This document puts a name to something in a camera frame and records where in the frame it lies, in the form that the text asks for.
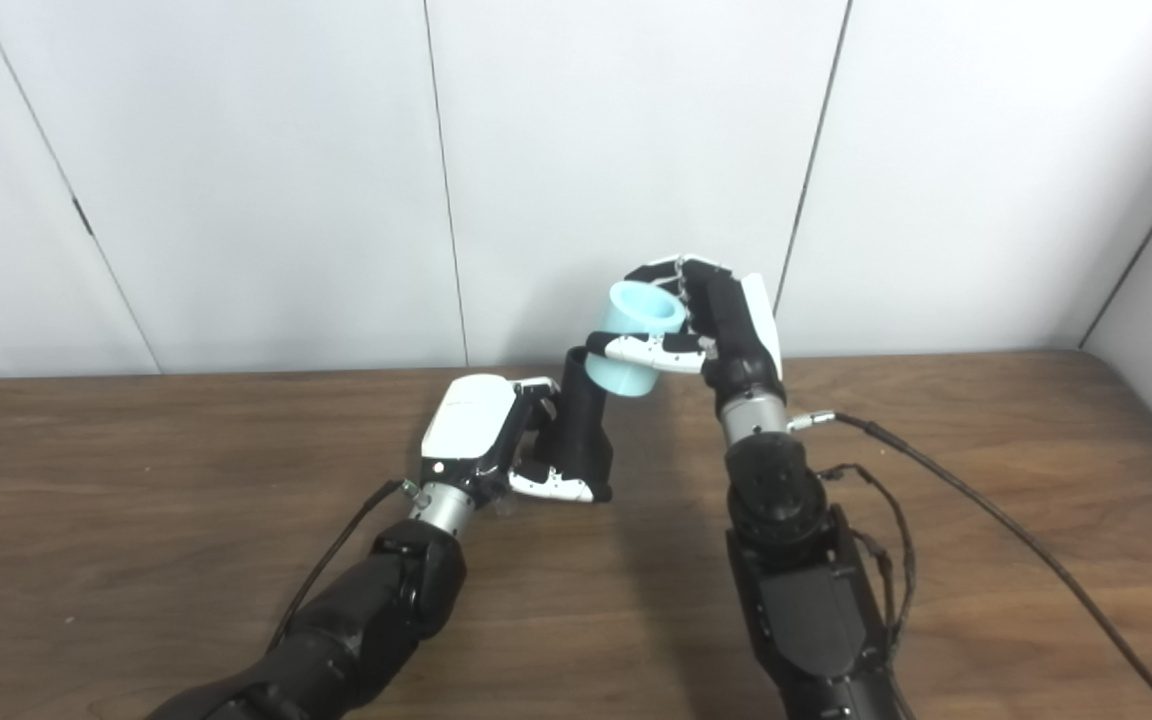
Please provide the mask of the white and black left hand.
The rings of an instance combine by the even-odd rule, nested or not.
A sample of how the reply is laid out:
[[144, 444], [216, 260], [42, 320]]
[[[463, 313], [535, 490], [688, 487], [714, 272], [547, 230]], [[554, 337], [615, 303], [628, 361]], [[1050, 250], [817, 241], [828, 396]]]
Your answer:
[[472, 509], [507, 495], [567, 503], [612, 500], [607, 393], [575, 367], [562, 381], [463, 376], [420, 439], [419, 497], [457, 491]]

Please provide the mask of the white and black right hand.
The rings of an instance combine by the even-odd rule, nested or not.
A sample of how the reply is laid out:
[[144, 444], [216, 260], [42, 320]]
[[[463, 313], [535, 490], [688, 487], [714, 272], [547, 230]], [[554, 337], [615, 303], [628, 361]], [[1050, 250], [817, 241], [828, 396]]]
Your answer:
[[637, 266], [614, 283], [585, 348], [591, 381], [617, 396], [643, 397], [669, 373], [703, 378], [719, 407], [744, 395], [787, 397], [761, 275], [736, 276], [691, 253]]

